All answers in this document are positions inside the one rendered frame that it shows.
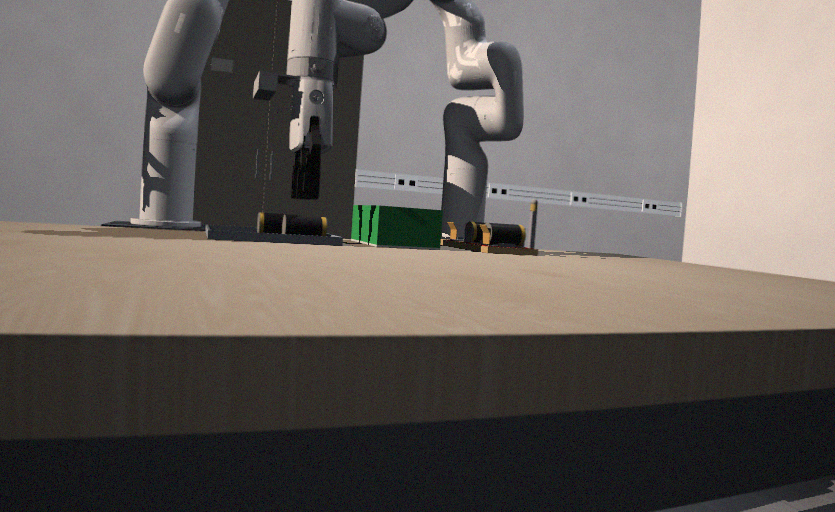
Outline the green box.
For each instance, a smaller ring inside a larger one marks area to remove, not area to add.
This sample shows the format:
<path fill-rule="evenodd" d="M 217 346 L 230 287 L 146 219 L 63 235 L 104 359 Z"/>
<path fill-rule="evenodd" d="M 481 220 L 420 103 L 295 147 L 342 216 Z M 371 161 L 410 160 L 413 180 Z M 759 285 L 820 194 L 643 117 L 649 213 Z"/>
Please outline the green box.
<path fill-rule="evenodd" d="M 389 248 L 440 250 L 443 210 L 353 205 L 351 241 Z"/>

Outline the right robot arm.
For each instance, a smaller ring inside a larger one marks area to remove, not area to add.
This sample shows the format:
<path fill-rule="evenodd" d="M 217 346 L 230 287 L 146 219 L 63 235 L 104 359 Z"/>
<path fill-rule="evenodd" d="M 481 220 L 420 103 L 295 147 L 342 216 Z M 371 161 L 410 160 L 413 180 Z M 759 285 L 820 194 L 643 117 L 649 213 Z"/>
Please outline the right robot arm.
<path fill-rule="evenodd" d="M 201 227 L 193 221 L 200 79 L 228 1 L 168 0 L 163 9 L 144 62 L 140 218 L 131 224 Z"/>

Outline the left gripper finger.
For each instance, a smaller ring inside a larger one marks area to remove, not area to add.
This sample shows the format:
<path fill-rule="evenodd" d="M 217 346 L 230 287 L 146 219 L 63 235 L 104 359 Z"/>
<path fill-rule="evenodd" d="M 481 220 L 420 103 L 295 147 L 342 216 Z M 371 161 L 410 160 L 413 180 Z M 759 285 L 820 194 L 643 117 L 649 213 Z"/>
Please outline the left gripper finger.
<path fill-rule="evenodd" d="M 300 170 L 300 150 L 294 153 L 294 163 L 291 181 L 291 198 L 293 199 L 301 199 L 296 197 L 298 170 Z"/>
<path fill-rule="evenodd" d="M 310 148 L 300 149 L 300 170 L 297 174 L 296 197 L 301 199 L 318 199 L 320 184 L 320 154 L 321 135 L 319 118 L 310 117 Z M 306 154 L 306 155 L 305 155 Z M 306 157 L 306 158 L 305 158 Z M 318 162 L 319 160 L 319 162 Z M 303 170 L 303 171 L 301 171 Z"/>

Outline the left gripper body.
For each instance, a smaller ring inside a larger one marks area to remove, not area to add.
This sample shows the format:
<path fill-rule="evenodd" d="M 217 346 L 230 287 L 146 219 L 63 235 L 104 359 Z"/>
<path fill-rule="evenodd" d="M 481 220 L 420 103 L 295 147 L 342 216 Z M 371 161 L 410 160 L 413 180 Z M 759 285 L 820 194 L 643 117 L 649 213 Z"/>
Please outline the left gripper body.
<path fill-rule="evenodd" d="M 316 116 L 319 117 L 321 154 L 329 151 L 332 147 L 333 90 L 337 89 L 337 83 L 300 76 L 300 79 L 287 80 L 286 84 L 293 87 L 290 150 L 296 152 L 304 143 L 304 148 L 310 148 L 310 117 Z"/>

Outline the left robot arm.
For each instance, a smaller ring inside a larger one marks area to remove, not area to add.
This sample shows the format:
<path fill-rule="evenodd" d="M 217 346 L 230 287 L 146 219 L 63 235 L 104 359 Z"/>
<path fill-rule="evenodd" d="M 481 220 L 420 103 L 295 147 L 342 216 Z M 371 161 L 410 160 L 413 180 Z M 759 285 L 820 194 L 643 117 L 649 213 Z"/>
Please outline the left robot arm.
<path fill-rule="evenodd" d="M 472 0 L 430 1 L 445 28 L 450 84 L 458 90 L 494 89 L 496 94 L 455 99 L 443 113 L 441 239 L 450 239 L 447 222 L 454 222 L 458 240 L 465 238 L 468 222 L 484 223 L 488 160 L 479 142 L 510 141 L 521 134 L 522 63 L 513 44 L 486 42 L 484 17 Z M 337 83 L 339 58 L 379 50 L 387 36 L 383 19 L 412 2 L 292 0 L 287 74 L 259 71 L 253 99 L 270 101 L 278 84 L 300 76 Z"/>

